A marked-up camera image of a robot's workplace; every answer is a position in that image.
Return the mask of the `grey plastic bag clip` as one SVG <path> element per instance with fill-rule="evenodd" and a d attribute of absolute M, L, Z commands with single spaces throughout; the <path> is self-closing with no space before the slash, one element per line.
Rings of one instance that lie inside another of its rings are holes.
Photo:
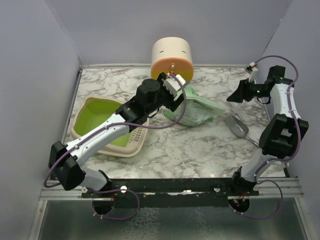
<path fill-rule="evenodd" d="M 234 105 L 233 102 L 229 102 L 230 110 L 234 115 L 237 115 L 237 117 L 241 120 L 244 121 L 240 110 Z"/>

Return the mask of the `silver metal scoop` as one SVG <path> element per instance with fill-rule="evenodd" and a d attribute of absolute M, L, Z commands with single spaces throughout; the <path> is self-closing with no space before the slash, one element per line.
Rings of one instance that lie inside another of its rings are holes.
<path fill-rule="evenodd" d="M 249 128 L 238 118 L 233 115 L 228 115 L 224 118 L 224 121 L 229 130 L 238 138 L 247 139 L 256 148 L 259 148 L 259 144 L 249 137 Z"/>

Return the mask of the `green cat litter bag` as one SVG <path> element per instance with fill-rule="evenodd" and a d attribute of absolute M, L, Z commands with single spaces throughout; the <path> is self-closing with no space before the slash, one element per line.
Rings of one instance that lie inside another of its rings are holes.
<path fill-rule="evenodd" d="M 179 124 L 196 127 L 206 122 L 212 122 L 215 116 L 223 115 L 226 111 L 218 103 L 198 95 L 192 87 L 186 87 L 184 90 L 187 105 Z"/>

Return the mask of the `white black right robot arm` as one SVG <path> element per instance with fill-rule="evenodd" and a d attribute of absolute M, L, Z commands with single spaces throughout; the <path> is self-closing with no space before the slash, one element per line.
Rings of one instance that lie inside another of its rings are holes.
<path fill-rule="evenodd" d="M 274 116 L 262 132 L 258 152 L 247 164 L 232 175 L 229 189 L 240 196 L 253 190 L 261 174 L 275 162 L 292 159 L 309 129 L 309 123 L 298 114 L 294 100 L 294 82 L 285 77 L 284 66 L 269 68 L 264 83 L 255 83 L 253 77 L 240 80 L 227 102 L 249 102 L 253 98 L 267 98 L 273 104 Z"/>

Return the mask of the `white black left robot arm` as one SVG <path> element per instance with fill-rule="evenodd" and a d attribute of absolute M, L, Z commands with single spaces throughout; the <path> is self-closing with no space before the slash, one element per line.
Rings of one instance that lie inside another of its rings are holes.
<path fill-rule="evenodd" d="M 136 128 L 146 128 L 147 119 L 154 117 L 161 107 L 175 111 L 186 103 L 185 84 L 182 76 L 172 72 L 162 72 L 156 80 L 145 79 L 135 95 L 102 124 L 67 144 L 55 142 L 50 149 L 47 176 L 54 175 L 66 191 L 82 186 L 101 198 L 106 197 L 111 190 L 110 180 L 100 170 L 85 169 L 86 161 L 112 141 Z"/>

